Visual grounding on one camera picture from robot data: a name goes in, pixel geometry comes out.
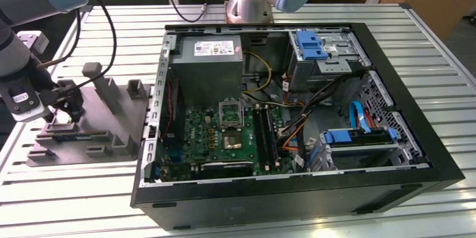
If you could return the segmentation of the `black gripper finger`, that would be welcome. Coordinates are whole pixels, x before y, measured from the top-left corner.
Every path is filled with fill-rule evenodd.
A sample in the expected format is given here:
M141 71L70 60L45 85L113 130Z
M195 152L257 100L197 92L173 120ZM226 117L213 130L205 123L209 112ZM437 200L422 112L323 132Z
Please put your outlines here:
M59 110L59 103L55 102L55 103L49 104L47 110L49 110L49 113L46 114L46 123L51 123L54 120L55 114Z
M63 90L73 88L75 83L73 80L59 80L57 85L59 87L59 91L62 92ZM71 122L77 123L83 113L83 100L79 89L74 89L73 91L67 92L62 98L63 99L54 104L54 107L69 115Z

